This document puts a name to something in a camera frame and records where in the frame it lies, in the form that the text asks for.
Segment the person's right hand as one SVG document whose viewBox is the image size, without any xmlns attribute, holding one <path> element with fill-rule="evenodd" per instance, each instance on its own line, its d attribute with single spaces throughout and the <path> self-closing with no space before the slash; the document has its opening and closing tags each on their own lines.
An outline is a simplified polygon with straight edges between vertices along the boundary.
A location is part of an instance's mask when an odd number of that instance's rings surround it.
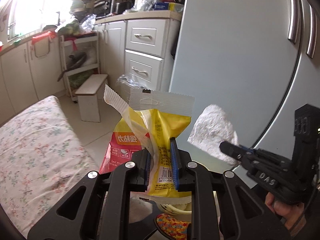
<svg viewBox="0 0 320 240">
<path fill-rule="evenodd" d="M 296 235 L 306 224 L 304 216 L 304 204 L 287 205 L 279 200 L 276 200 L 272 193 L 268 193 L 265 197 L 265 205 L 276 215 L 285 218 L 285 227 L 291 235 Z"/>
</svg>

